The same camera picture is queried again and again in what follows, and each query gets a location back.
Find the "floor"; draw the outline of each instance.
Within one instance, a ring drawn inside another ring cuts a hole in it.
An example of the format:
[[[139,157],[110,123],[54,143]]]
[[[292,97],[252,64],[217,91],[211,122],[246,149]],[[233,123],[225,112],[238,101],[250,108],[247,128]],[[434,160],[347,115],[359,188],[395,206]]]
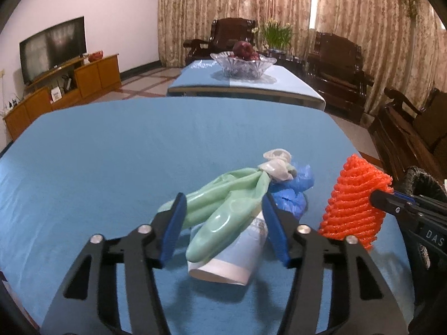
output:
[[[110,92],[95,102],[107,102],[120,99],[139,99],[165,97],[169,85],[180,75],[181,68],[157,68],[122,82],[121,89]],[[371,136],[361,126],[346,121],[340,117],[330,115],[345,135],[351,140],[360,154],[377,168],[382,168],[379,155],[372,142]]]

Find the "blue table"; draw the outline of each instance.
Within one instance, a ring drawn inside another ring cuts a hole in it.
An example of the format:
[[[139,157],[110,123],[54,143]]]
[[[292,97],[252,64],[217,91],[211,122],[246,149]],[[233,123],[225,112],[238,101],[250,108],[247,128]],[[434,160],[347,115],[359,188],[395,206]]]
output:
[[[326,106],[323,97],[282,66],[272,66],[260,79],[249,80],[224,76],[214,60],[191,63],[169,86],[167,95],[261,99],[322,111]]]
[[[24,307],[42,324],[65,273],[89,237],[128,234],[148,223],[179,191],[255,167],[284,148],[310,164],[315,186],[301,220],[317,228],[346,158],[356,152],[330,116],[257,100],[168,98],[104,102],[38,118],[0,159],[0,268]],[[387,216],[372,257],[407,321],[413,286],[397,223]],[[265,245],[250,285],[208,283],[187,274],[189,230],[173,259],[155,271],[173,335],[276,334],[293,271]],[[325,273],[326,284],[330,272]],[[129,331],[123,268],[118,299]],[[327,325],[330,286],[320,327]]]

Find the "television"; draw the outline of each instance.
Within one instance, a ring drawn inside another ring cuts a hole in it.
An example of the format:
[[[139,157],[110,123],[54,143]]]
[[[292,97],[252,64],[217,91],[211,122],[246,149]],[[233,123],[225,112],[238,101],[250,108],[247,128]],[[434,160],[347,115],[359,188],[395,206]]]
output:
[[[83,16],[38,32],[20,43],[23,82],[30,84],[42,73],[85,52]]]

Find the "crumpled blue plastic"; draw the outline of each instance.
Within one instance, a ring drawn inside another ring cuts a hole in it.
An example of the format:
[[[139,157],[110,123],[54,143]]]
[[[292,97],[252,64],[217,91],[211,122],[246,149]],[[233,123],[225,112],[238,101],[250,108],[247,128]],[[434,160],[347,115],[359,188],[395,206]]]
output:
[[[300,220],[307,206],[303,192],[314,186],[315,178],[310,165],[302,167],[298,167],[294,163],[292,165],[297,170],[296,177],[293,180],[278,183],[270,182],[268,192],[272,195],[278,208],[291,212],[296,219]]]

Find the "black baseboard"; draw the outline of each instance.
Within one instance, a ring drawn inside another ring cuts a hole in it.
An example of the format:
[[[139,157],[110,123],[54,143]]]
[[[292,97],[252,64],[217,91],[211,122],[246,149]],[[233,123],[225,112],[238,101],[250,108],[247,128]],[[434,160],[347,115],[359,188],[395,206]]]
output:
[[[137,66],[135,68],[126,70],[125,72],[121,72],[119,74],[119,76],[121,77],[121,81],[123,81],[125,79],[132,78],[132,77],[134,77],[136,75],[146,73],[146,72],[148,72],[151,69],[161,68],[161,67],[162,67],[161,61],[157,60],[157,61],[153,61],[153,62],[148,63],[148,64],[144,64],[142,66]]]
[[[13,142],[11,141],[10,143],[8,143],[6,145],[6,147],[0,152],[0,159],[3,157],[3,155],[6,153],[6,151],[11,147],[11,145],[13,144]]]

